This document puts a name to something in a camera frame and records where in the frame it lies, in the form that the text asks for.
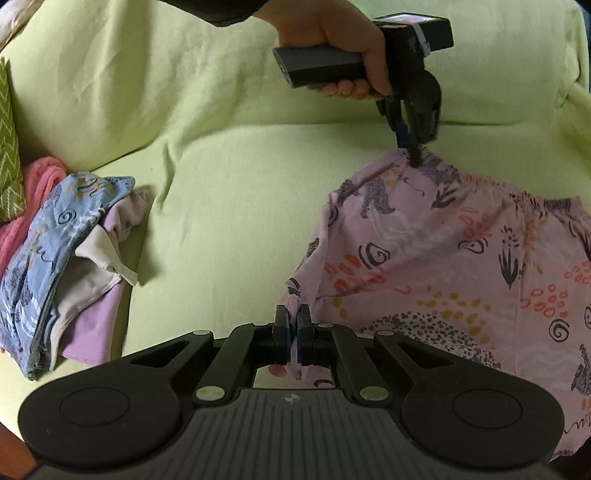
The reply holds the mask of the person left hand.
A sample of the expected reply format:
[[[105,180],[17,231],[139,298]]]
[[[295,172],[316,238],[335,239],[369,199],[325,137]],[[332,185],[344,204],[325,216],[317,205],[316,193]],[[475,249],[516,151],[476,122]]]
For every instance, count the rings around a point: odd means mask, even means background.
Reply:
[[[393,94],[388,78],[384,35],[348,1],[271,0],[253,16],[276,29],[281,47],[329,44],[363,56],[366,77],[325,84],[318,88],[322,97],[363,100]]]

